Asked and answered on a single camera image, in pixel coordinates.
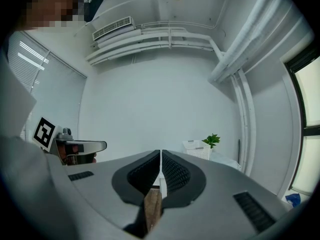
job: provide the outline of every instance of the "air conditioner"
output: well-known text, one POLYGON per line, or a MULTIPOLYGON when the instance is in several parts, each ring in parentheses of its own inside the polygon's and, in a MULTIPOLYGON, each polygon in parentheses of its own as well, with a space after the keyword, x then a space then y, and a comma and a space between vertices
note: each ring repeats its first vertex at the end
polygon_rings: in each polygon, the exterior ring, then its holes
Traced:
POLYGON ((136 25, 134 19, 131 16, 128 16, 100 28, 92 34, 92 38, 93 41, 100 43, 135 29, 136 25))

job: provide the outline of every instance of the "white pipe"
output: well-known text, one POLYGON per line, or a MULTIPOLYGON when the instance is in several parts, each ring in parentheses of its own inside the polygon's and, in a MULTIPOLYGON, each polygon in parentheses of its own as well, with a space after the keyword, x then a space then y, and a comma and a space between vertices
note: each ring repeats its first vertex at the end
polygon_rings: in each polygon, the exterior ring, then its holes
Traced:
POLYGON ((209 41, 210 45, 212 46, 216 56, 218 57, 219 60, 223 58, 223 55, 216 45, 216 43, 213 41, 211 36, 209 35, 204 35, 204 34, 195 34, 195 33, 189 33, 189 32, 173 32, 171 33, 173 37, 183 37, 183 38, 198 38, 198 39, 203 39, 209 41))
POLYGON ((255 25, 261 18, 263 11, 269 0, 257 0, 248 19, 242 26, 239 34, 236 36, 230 48, 226 51, 223 59, 219 61, 217 66, 211 72, 209 82, 215 81, 222 71, 227 67, 231 60, 242 50, 242 47, 246 44, 246 40, 251 37, 251 33, 255 28, 255 25))
POLYGON ((144 47, 144 48, 138 48, 138 49, 134 49, 134 50, 129 50, 127 52, 123 52, 121 54, 113 55, 113 56, 110 56, 108 58, 99 60, 99 61, 97 61, 95 63, 90 64, 90 65, 91 66, 95 66, 95 65, 97 65, 99 63, 102 63, 102 62, 105 62, 105 61, 110 61, 110 60, 113 60, 113 59, 116 59, 116 58, 120 58, 122 56, 139 53, 141 51, 146 51, 146 50, 151 50, 151 49, 158 49, 158 48, 168 48, 168 47, 169 47, 169 45, 166 44, 166 45, 154 45, 154 46, 150 46, 150 47, 144 47))
MULTIPOLYGON (((108 50, 114 49, 118 46, 123 46, 123 45, 129 44, 129 43, 134 43, 134 42, 142 41, 145 39, 158 38, 158 37, 168 37, 168 36, 169 36, 168 31, 133 36, 133 37, 130 37, 130 38, 127 38, 124 40, 120 40, 120 41, 111 43, 110 45, 107 45, 107 46, 93 52, 92 54, 87 56, 85 59, 87 61, 90 61, 94 57, 96 57, 100 54, 103 54, 103 53, 107 52, 108 50)), ((196 38, 196 39, 207 40, 207 41, 209 41, 209 43, 210 43, 211 47, 213 48, 214 52, 216 53, 217 57, 220 59, 223 56, 221 51, 219 50, 218 46, 216 45, 216 43, 212 40, 212 38, 209 35, 195 34, 195 33, 189 33, 189 32, 172 32, 171 36, 172 37, 185 37, 185 38, 196 38)))
MULTIPOLYGON (((147 34, 164 33, 164 32, 168 33, 168 30, 155 30, 155 31, 147 31, 147 32, 144 32, 143 30, 141 30, 141 32, 142 32, 142 35, 147 35, 147 34)), ((188 33, 188 31, 184 31, 184 30, 172 30, 172 32, 187 32, 188 33)))
MULTIPOLYGON (((105 61, 113 60, 113 59, 116 59, 116 58, 119 58, 122 56, 126 56, 126 55, 130 55, 130 54, 135 54, 135 53, 145 51, 145 50, 152 50, 152 49, 158 49, 158 48, 169 48, 169 41, 161 41, 161 42, 166 42, 166 44, 143 47, 142 45, 146 44, 146 43, 138 43, 138 44, 135 44, 135 46, 139 47, 139 45, 140 45, 141 48, 130 49, 129 51, 123 51, 122 53, 111 55, 108 57, 103 57, 103 58, 102 58, 102 56, 100 56, 100 57, 96 58, 97 60, 95 62, 93 62, 93 60, 92 60, 89 63, 90 63, 90 65, 94 66, 94 65, 97 65, 97 64, 105 62, 105 61)), ((209 52, 213 51, 212 47, 208 48, 208 47, 196 46, 196 45, 173 44, 172 47, 193 48, 193 49, 205 50, 205 51, 209 51, 209 52)))
POLYGON ((234 81, 235 81, 237 90, 239 92, 241 106, 242 106, 242 110, 243 110, 245 142, 244 142, 243 168, 241 168, 241 171, 244 173, 246 170, 246 166, 247 166, 247 156, 248 156, 248 146, 249 146, 248 116, 247 116, 247 107, 246 107, 244 95, 243 95, 243 92, 241 90, 241 87, 238 83, 236 76, 234 76, 234 81))
POLYGON ((171 36, 171 28, 168 29, 168 40, 169 40, 169 49, 171 49, 172 46, 172 36, 171 36))
POLYGON ((128 46, 125 46, 125 47, 122 47, 122 48, 119 48, 119 49, 112 50, 112 51, 109 51, 107 53, 104 53, 103 55, 92 59, 90 61, 90 64, 98 62, 98 61, 100 61, 102 59, 108 58, 110 56, 113 56, 113 55, 116 55, 116 54, 119 54, 119 53, 122 53, 122 52, 126 52, 126 51, 129 51, 129 50, 133 50, 133 49, 136 49, 136 48, 157 46, 157 45, 167 45, 167 44, 168 44, 168 41, 152 41, 152 42, 143 42, 143 43, 136 43, 136 44, 128 45, 128 46))
POLYGON ((284 0, 273 0, 269 10, 263 17, 261 22, 256 27, 253 32, 251 40, 247 43, 246 47, 242 50, 240 54, 230 63, 230 66, 223 72, 221 77, 219 77, 218 82, 222 82, 229 75, 234 74, 238 69, 240 69, 244 63, 249 59, 252 54, 268 39, 268 37, 274 32, 275 29, 281 24, 281 22, 286 18, 291 7, 286 12, 286 14, 281 18, 280 21, 274 22, 277 18, 275 15, 279 12, 279 9, 284 0))
POLYGON ((156 25, 187 25, 187 26, 194 26, 194 27, 200 27, 204 29, 214 29, 215 25, 205 25, 195 22, 189 22, 189 21, 175 21, 175 20, 167 20, 167 21, 155 21, 155 22, 147 22, 140 25, 136 25, 137 28, 142 26, 156 26, 156 25))
POLYGON ((255 153, 256 153, 256 141, 257 141, 256 113, 255 113, 254 99, 252 98, 250 87, 242 68, 238 71, 238 74, 243 84, 244 94, 245 94, 246 101, 248 104, 248 109, 249 109, 250 147, 249 147, 248 159, 246 161, 245 174, 247 176, 250 176, 252 167, 254 165, 254 159, 255 159, 255 153))
POLYGON ((213 48, 206 48, 203 46, 196 46, 196 45, 182 45, 182 44, 173 44, 171 47, 182 47, 182 48, 193 48, 193 49, 199 49, 204 51, 213 52, 213 48))
POLYGON ((245 119, 244 119, 244 109, 242 107, 242 102, 240 99, 240 94, 238 90, 238 84, 236 83, 235 76, 231 76, 232 85, 234 88, 234 92, 236 95, 236 100, 238 102, 239 106, 239 112, 240 112, 240 121, 241 121, 241 151, 240 151, 240 157, 239 157, 239 164, 241 166, 241 171, 244 170, 244 158, 245 158, 245 143, 246 143, 246 136, 245 136, 245 119))
POLYGON ((105 46, 93 53, 91 53, 89 56, 87 56, 85 59, 87 61, 91 60, 92 58, 94 58, 95 56, 102 54, 108 50, 111 50, 113 48, 116 48, 118 46, 123 46, 129 43, 134 43, 134 42, 139 42, 145 39, 150 39, 150 38, 158 38, 158 37, 167 37, 168 36, 168 32, 164 32, 164 33, 152 33, 152 34, 142 34, 142 35, 138 35, 138 36, 134 36, 134 37, 130 37, 127 38, 125 40, 120 40, 117 42, 114 42, 108 46, 105 46))
POLYGON ((200 47, 207 47, 207 48, 212 48, 212 46, 209 43, 203 43, 203 42, 195 42, 195 41, 178 41, 178 40, 173 40, 172 41, 173 45, 183 45, 183 46, 200 46, 200 47))
POLYGON ((121 41, 121 40, 124 40, 124 39, 127 39, 127 38, 132 38, 132 37, 137 37, 137 36, 141 36, 142 34, 142 31, 141 29, 136 29, 136 30, 133 30, 133 31, 129 31, 127 33, 123 33, 123 34, 119 34, 117 36, 114 36, 108 40, 105 40, 101 43, 98 44, 98 47, 101 49, 105 46, 108 46, 108 45, 111 45, 115 42, 118 42, 118 41, 121 41))
POLYGON ((168 26, 162 26, 162 27, 148 27, 148 28, 142 28, 142 32, 148 32, 148 31, 158 31, 158 30, 166 30, 171 28, 172 30, 180 30, 180 31, 187 31, 184 27, 179 27, 179 26, 173 26, 173 27, 168 27, 168 26))

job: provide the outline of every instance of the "ceiling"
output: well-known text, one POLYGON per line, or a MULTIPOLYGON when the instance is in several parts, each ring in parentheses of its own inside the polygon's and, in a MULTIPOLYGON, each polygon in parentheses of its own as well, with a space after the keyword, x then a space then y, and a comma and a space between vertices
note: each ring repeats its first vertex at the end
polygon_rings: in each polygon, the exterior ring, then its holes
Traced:
POLYGON ((132 16, 135 24, 183 21, 213 26, 225 0, 104 0, 91 25, 98 30, 121 18, 132 16))

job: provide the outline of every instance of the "blue object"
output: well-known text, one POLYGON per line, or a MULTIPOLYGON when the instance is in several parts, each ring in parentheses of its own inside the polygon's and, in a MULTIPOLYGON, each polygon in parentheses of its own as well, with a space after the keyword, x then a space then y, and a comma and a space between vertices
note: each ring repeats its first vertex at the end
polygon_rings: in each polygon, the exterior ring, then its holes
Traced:
POLYGON ((301 203, 301 198, 300 198, 300 194, 290 194, 290 195, 286 195, 285 199, 288 202, 291 202, 290 204, 292 204, 293 207, 296 207, 297 205, 299 205, 301 203))

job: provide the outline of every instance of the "window blind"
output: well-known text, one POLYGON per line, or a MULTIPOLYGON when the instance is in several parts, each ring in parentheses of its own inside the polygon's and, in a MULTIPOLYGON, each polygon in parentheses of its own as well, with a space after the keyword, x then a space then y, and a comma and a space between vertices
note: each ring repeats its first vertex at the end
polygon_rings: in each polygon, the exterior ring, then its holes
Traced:
POLYGON ((86 77, 45 49, 24 32, 9 40, 9 64, 20 82, 36 99, 20 137, 31 142, 41 117, 68 127, 78 138, 78 120, 86 77))

